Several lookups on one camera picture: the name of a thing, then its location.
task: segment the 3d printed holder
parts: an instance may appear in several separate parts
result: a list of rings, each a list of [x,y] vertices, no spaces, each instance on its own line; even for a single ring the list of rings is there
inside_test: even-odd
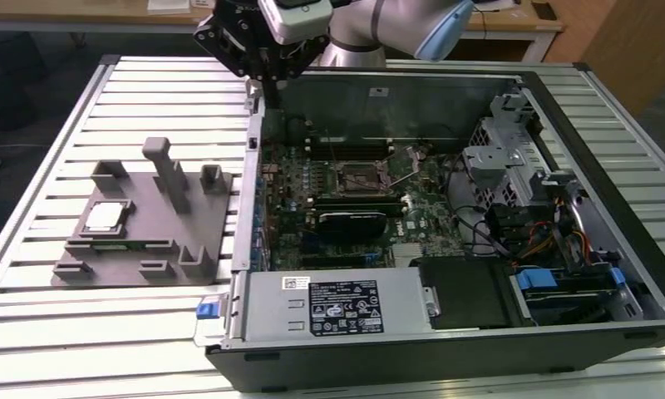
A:
[[[96,188],[66,253],[56,286],[210,285],[216,280],[232,176],[218,165],[183,172],[170,141],[150,137],[156,173],[96,164]]]

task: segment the barcode sticker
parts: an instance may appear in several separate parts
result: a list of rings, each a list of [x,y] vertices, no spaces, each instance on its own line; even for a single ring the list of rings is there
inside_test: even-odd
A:
[[[284,277],[280,282],[282,289],[308,289],[311,277]]]

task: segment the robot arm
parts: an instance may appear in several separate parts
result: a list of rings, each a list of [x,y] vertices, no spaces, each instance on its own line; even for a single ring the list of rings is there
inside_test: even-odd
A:
[[[279,108],[278,83],[324,52],[328,32],[336,47],[387,45],[438,61],[457,45],[473,7],[473,0],[218,0],[195,40],[236,76],[260,81],[267,106]]]

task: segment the yellow wire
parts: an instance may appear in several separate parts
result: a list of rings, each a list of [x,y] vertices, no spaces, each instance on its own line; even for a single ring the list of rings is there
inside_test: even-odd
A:
[[[553,243],[553,237],[549,237],[547,240],[545,240],[541,245],[538,245],[534,249],[531,249],[531,251],[526,255],[523,255],[523,257],[521,259],[526,259],[533,254],[537,254],[538,252],[541,252],[543,249],[546,249],[551,245],[551,243]]]
[[[587,256],[587,239],[585,238],[585,234],[578,230],[573,231],[573,234],[579,236],[579,239],[582,240],[582,253]]]

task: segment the blue tab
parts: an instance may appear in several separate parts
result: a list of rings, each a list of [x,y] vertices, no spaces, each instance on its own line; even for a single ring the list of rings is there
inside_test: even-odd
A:
[[[525,275],[525,272],[519,273],[517,276],[518,284],[521,285],[521,289],[526,290],[531,287],[531,280],[529,276]]]
[[[214,318],[220,318],[220,304],[200,303],[200,306],[198,306],[198,320],[208,320]]]
[[[523,270],[518,275],[518,283],[521,284],[521,289],[557,287],[555,276],[547,268]]]
[[[617,285],[626,284],[626,276],[623,275],[623,271],[619,268],[611,268],[611,277],[614,277],[614,281],[617,281]]]

